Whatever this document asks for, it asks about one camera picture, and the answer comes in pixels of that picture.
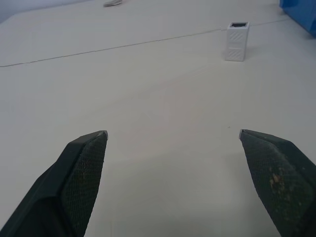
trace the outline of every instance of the blue container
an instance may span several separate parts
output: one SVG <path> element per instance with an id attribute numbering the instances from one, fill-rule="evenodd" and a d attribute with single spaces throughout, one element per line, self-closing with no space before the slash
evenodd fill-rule
<path id="1" fill-rule="evenodd" d="M 280 7 L 316 37 L 316 0 L 280 0 Z"/>

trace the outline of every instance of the small white box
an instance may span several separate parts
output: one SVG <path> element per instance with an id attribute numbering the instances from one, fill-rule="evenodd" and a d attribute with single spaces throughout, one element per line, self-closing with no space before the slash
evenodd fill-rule
<path id="1" fill-rule="evenodd" d="M 249 22 L 233 22 L 227 28 L 226 61 L 240 61 L 245 59 Z"/>

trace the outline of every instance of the textured rubber pad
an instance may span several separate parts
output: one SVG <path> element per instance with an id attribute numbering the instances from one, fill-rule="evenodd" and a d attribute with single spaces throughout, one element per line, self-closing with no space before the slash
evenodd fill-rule
<path id="1" fill-rule="evenodd" d="M 61 193 L 78 237 L 84 236 L 99 191 L 106 140 L 103 133 L 85 145 Z"/>
<path id="2" fill-rule="evenodd" d="M 316 166 L 291 142 L 242 130 L 251 177 L 282 237 L 315 236 Z"/>

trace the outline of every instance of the white surface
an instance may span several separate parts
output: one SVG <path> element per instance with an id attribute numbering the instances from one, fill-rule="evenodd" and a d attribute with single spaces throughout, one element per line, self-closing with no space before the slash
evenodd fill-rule
<path id="1" fill-rule="evenodd" d="M 126 0 L 103 8 L 104 2 L 12 16 L 0 24 L 0 66 L 225 29 L 233 21 L 288 18 L 278 0 Z"/>
<path id="2" fill-rule="evenodd" d="M 291 20 L 255 26 L 234 63 L 225 37 L 1 68 L 0 223 L 69 141 L 106 129 L 86 237 L 277 237 L 238 133 L 289 139 L 316 161 L 316 43 Z"/>
<path id="3" fill-rule="evenodd" d="M 244 27 L 233 27 L 232 23 L 227 28 L 226 61 L 245 60 L 250 23 L 244 22 L 244 24 Z"/>
<path id="4" fill-rule="evenodd" d="M 10 4 L 13 6 L 16 12 L 22 12 L 52 6 L 67 5 L 82 1 L 86 0 L 10 0 Z"/>

